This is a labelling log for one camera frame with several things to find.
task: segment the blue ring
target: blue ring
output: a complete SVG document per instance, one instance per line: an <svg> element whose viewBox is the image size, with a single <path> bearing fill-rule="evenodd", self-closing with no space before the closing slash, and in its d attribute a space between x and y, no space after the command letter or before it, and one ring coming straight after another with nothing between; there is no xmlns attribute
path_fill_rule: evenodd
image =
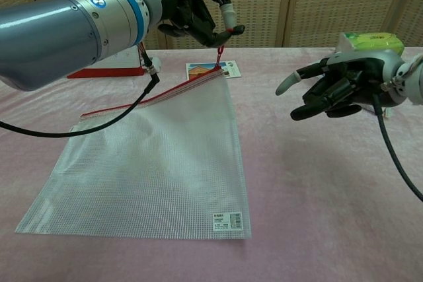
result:
<svg viewBox="0 0 423 282"><path fill-rule="evenodd" d="M134 43L134 45L136 45L141 42L143 34L144 34L144 18L137 1L136 0L127 0L127 1L130 3L131 8L134 11L135 18L137 19L138 35Z"/></svg>

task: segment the table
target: table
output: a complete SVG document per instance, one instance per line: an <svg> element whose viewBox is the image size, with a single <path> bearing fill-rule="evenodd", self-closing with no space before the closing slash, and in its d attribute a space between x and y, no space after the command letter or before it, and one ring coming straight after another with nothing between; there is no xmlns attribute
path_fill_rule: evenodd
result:
<svg viewBox="0 0 423 282"><path fill-rule="evenodd" d="M422 48L407 48L410 59ZM294 122L311 83L274 91L293 70L329 48L226 49L245 178L249 240L142 240L15 234L48 179L65 139L0 130L0 281L423 281L423 204L406 187L376 117L361 112ZM186 79L185 63L215 50L151 51L163 61L153 94ZM36 92L0 86L0 118L42 131L67 131L91 110L136 99L147 77L62 79ZM404 103L387 129L423 189L423 109Z"/></svg>

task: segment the robotic hand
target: robotic hand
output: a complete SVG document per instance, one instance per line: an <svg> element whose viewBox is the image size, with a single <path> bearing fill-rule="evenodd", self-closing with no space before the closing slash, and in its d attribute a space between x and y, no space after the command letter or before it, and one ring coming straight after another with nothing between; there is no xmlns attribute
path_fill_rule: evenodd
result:
<svg viewBox="0 0 423 282"><path fill-rule="evenodd" d="M0 9L0 80L35 90L140 43L148 30L189 34L208 47L242 34L230 0L220 5L226 30L203 0L47 0Z"/></svg>
<svg viewBox="0 0 423 282"><path fill-rule="evenodd" d="M422 60L423 55L418 55L405 63L393 50L333 53L293 72L276 95L302 79L323 76L303 95L304 105L291 113L294 120L321 112L330 118L352 115L362 109L358 104L374 104L375 96L380 106L397 106L406 98L423 104Z"/></svg>

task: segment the barcode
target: barcode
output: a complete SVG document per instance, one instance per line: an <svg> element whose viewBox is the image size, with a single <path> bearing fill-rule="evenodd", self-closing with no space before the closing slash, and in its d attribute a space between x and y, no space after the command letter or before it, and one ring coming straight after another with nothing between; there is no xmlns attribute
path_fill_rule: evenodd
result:
<svg viewBox="0 0 423 282"><path fill-rule="evenodd" d="M231 228L232 229L242 229L243 223L241 221L241 213L232 213L231 214Z"/></svg>

